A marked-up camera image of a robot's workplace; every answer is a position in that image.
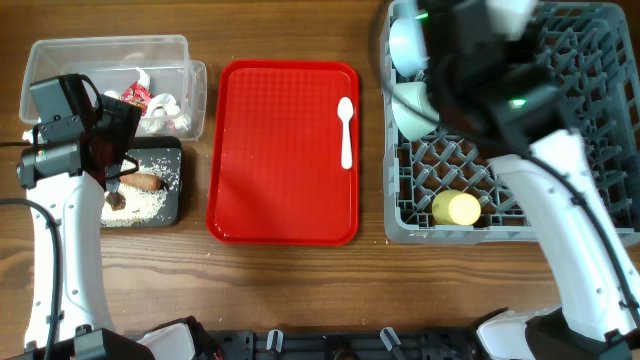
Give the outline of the brown food scrap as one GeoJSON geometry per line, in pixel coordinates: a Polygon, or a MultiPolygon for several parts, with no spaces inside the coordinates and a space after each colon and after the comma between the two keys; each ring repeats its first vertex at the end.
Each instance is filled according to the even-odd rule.
{"type": "Polygon", "coordinates": [[[119,192],[109,192],[105,201],[112,211],[120,211],[126,207],[126,198],[119,192]]]}

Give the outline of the red snack wrapper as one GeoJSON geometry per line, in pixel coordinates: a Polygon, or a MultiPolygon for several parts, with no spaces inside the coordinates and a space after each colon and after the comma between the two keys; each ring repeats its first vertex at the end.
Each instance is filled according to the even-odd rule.
{"type": "Polygon", "coordinates": [[[152,99],[150,91],[138,82],[131,84],[120,96],[120,100],[139,107],[143,113],[147,111],[152,99]]]}

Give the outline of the white tissue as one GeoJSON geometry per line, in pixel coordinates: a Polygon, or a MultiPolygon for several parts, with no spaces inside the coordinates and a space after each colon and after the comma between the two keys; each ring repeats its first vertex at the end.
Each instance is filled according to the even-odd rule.
{"type": "Polygon", "coordinates": [[[169,93],[163,93],[148,102],[138,130],[146,134],[159,134],[165,130],[185,133],[191,130],[191,125],[191,117],[181,110],[175,97],[169,93]]]}

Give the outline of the red plastic tray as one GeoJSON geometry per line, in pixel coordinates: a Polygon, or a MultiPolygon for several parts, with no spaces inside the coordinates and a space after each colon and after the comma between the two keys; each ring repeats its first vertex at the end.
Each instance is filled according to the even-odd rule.
{"type": "Polygon", "coordinates": [[[339,101],[360,79],[337,61],[229,63],[219,81],[206,225],[226,244],[340,246],[360,220],[357,164],[341,165],[339,101]]]}

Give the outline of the white plastic spoon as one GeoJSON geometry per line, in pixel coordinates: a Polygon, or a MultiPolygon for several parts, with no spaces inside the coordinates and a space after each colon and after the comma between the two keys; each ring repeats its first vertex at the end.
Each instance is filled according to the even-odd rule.
{"type": "Polygon", "coordinates": [[[341,166],[349,170],[353,166],[350,121],[354,116],[354,106],[350,98],[342,97],[339,100],[337,114],[342,123],[341,166]]]}

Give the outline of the light green bowl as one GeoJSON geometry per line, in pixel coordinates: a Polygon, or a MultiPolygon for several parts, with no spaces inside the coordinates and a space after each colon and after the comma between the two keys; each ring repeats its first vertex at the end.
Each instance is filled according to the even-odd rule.
{"type": "Polygon", "coordinates": [[[420,140],[436,130],[439,114],[429,102],[424,82],[396,84],[391,105],[395,123],[407,140],[420,140]]]}

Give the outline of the light blue bowl with crumbs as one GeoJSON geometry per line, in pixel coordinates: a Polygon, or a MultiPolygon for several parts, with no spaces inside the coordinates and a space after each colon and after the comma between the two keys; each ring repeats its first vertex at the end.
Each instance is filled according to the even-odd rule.
{"type": "Polygon", "coordinates": [[[395,69],[403,77],[412,77],[428,66],[428,54],[421,23],[414,18],[393,22],[389,35],[389,52],[395,69]]]}

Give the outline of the yellow plastic cup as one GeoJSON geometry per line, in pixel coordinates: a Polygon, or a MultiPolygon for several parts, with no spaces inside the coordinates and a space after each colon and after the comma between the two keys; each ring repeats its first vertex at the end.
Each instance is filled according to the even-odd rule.
{"type": "Polygon", "coordinates": [[[469,226],[480,218],[481,206],[479,201],[468,193],[446,190],[435,197],[432,214],[438,224],[469,226]]]}

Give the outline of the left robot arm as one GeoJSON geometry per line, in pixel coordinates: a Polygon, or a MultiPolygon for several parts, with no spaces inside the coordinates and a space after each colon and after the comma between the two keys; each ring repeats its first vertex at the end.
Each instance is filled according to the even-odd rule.
{"type": "Polygon", "coordinates": [[[17,166],[34,226],[34,295],[25,359],[221,359],[189,316],[134,340],[115,332],[103,281],[101,214],[124,176],[139,107],[101,93],[83,74],[31,84],[40,121],[17,166]]]}

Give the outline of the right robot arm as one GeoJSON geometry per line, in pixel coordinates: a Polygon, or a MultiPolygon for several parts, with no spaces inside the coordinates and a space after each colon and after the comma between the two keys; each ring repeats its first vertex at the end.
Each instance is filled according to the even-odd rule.
{"type": "Polygon", "coordinates": [[[493,359],[629,359],[639,347],[639,274],[596,188],[563,93],[523,39],[527,23],[484,1],[428,1],[431,103],[475,143],[533,227],[561,302],[499,312],[476,330],[493,359]]]}

